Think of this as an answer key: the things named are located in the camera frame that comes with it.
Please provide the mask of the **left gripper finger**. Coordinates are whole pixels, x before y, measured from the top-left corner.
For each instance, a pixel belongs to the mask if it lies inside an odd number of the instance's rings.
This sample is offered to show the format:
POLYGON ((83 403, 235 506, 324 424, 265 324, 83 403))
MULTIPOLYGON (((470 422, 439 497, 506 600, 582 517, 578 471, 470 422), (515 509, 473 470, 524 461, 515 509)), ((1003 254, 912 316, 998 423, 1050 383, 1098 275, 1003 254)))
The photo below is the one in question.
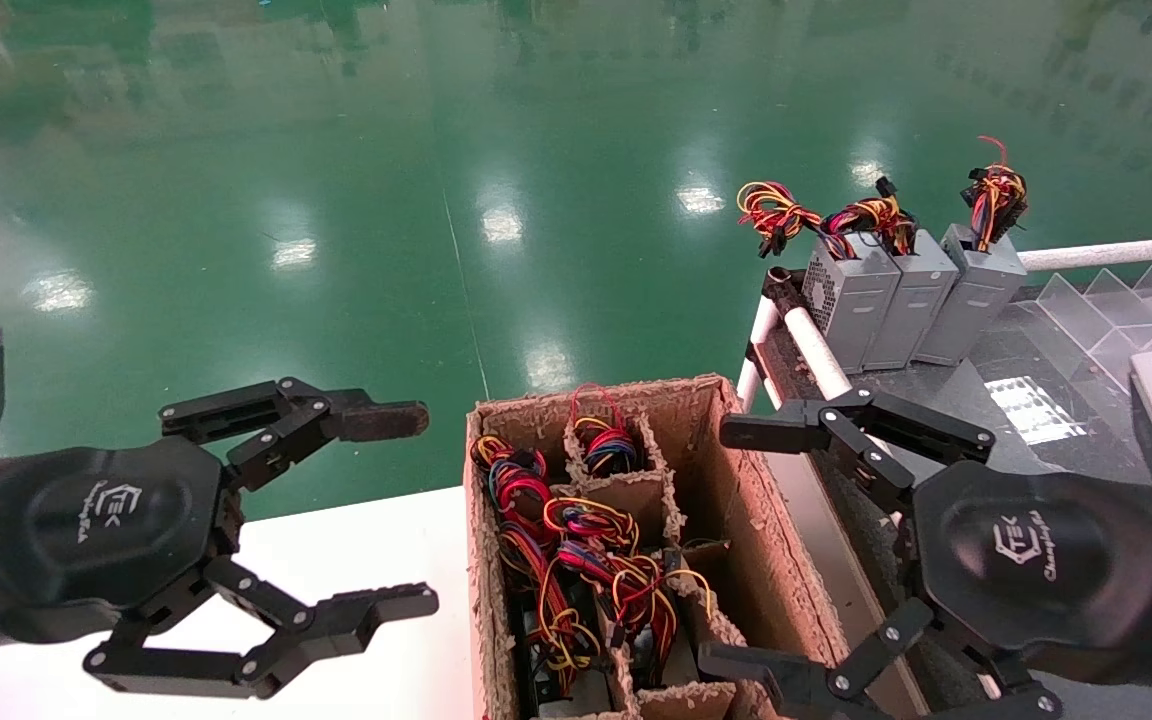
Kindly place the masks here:
POLYGON ((378 402, 366 389, 320 389, 294 377, 164 406, 161 433, 195 445, 243 437, 223 467, 225 486, 257 491, 333 441, 370 444, 420 435, 420 401, 378 402))
POLYGON ((314 662, 364 653, 385 623, 426 617, 440 607, 426 583, 376 588, 306 606, 232 559, 211 559, 116 621, 88 653, 84 670, 115 692, 270 700, 314 662), (211 597, 270 628, 244 652, 147 647, 211 597))

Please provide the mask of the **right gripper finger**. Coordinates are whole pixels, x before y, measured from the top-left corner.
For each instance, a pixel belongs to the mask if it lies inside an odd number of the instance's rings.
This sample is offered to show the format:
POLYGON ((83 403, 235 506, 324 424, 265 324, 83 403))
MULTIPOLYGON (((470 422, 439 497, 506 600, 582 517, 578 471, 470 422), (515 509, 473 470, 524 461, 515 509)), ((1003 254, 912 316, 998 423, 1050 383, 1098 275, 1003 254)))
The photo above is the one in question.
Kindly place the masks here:
POLYGON ((700 647, 702 674, 746 680, 763 687, 776 717, 786 719, 887 719, 867 698, 867 689, 888 666, 922 641, 937 641, 964 652, 998 687, 996 700, 934 712, 934 719, 1061 719, 1064 705, 1033 679, 1018 653, 965 641, 963 629, 935 602, 910 598, 836 667, 764 647, 708 642, 700 647))
POLYGON ((909 511, 914 473, 882 445, 945 467, 961 460, 984 464, 995 434, 905 397, 851 389, 828 400, 786 400, 772 415, 726 414, 719 423, 719 442, 764 454, 831 452, 879 510, 909 511))

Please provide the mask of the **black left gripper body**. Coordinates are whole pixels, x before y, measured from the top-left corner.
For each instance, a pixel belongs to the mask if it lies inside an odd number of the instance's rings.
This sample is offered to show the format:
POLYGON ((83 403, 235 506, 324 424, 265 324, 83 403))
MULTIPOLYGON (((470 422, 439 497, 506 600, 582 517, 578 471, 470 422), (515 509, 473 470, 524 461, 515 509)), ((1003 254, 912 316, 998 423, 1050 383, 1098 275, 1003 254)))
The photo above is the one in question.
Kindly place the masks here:
POLYGON ((236 552, 241 523, 221 461, 184 438, 0 458, 0 629, 109 629, 236 552))

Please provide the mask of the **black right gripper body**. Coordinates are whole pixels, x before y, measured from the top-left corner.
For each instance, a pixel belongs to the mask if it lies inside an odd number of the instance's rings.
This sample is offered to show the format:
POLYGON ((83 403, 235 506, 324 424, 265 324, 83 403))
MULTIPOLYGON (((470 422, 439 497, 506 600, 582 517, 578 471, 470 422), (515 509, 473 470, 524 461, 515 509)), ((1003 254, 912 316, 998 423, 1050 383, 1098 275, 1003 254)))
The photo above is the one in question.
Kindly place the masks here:
POLYGON ((925 596, 987 646, 1119 650, 1151 614, 1151 488, 961 461, 911 501, 925 596))

